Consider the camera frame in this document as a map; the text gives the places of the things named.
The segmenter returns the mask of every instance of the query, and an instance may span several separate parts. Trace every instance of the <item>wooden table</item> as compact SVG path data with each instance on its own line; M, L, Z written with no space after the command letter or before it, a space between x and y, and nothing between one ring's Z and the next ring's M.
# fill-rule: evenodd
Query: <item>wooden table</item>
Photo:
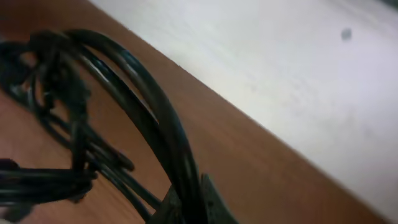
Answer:
M259 127L105 13L79 0L0 0L0 34L26 40L41 29L87 28L129 49L169 96L186 129L201 172L211 174L241 223L383 223L305 159ZM134 176L158 197L169 181L134 125L98 83L90 122L135 163ZM35 118L0 95L0 157L23 167L69 166L69 152ZM40 205L24 223L143 223L127 200L100 178L78 205Z

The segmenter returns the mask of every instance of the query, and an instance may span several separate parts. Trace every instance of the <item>black cable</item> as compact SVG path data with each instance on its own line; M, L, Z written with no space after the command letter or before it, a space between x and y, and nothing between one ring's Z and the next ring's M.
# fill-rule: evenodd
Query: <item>black cable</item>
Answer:
M112 68L84 45L111 59L136 86L149 108ZM36 57L33 67L21 59L27 52ZM207 222L197 168L177 114L149 72L126 49L88 30L70 30L64 34L43 31L32 35L27 44L1 43L0 58L20 71L13 77L0 74L3 91L35 114L44 129L72 151L71 169L0 170L0 183L3 180L6 183L0 187L0 205L80 197L91 189L91 181L98 171L124 194L145 221L150 213L135 194L154 209L160 208L161 201L127 171L133 170L134 164L88 125L89 94L75 69L78 63L113 97L148 142L182 202L186 221ZM21 85L26 82L29 88L23 91ZM43 104L36 96L37 84L42 85ZM65 105L68 121L52 113L54 100ZM60 134L54 125L69 134L70 139Z

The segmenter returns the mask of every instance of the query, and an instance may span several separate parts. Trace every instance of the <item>dark spot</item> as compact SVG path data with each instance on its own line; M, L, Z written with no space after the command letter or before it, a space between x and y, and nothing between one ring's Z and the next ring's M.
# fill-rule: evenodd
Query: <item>dark spot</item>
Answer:
M341 31L341 39L349 41L353 37L353 31L350 28L345 28Z

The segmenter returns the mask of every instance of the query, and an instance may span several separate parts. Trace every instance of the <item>coiled cable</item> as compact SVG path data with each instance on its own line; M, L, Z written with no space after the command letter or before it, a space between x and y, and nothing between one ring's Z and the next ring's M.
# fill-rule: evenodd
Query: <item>coiled cable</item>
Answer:
M148 106L85 46L113 61ZM27 52L34 54L35 65L21 59ZM71 169L0 170L0 180L12 179L0 185L0 205L79 198L92 188L91 182L99 172L126 196L145 221L151 214L136 195L155 210L159 209L161 201L129 174L134 169L133 163L88 125L89 90L73 66L78 63L101 83L141 132L182 203L185 221L207 222L197 168L178 116L149 72L126 49L90 30L68 30L61 34L43 31L31 35L26 44L1 43L0 56L19 71L14 76L0 76L2 89L35 114L44 129L72 152ZM37 82L41 85L42 104L37 99ZM22 88L26 83L27 91ZM52 112L55 100L65 105L68 121ZM54 125L68 133L69 139L57 132Z

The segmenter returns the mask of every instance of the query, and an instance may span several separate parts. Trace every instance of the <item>white wall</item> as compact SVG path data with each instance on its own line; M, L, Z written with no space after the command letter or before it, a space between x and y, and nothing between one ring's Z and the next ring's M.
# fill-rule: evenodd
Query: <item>white wall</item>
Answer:
M398 222L398 12L372 0L92 1Z

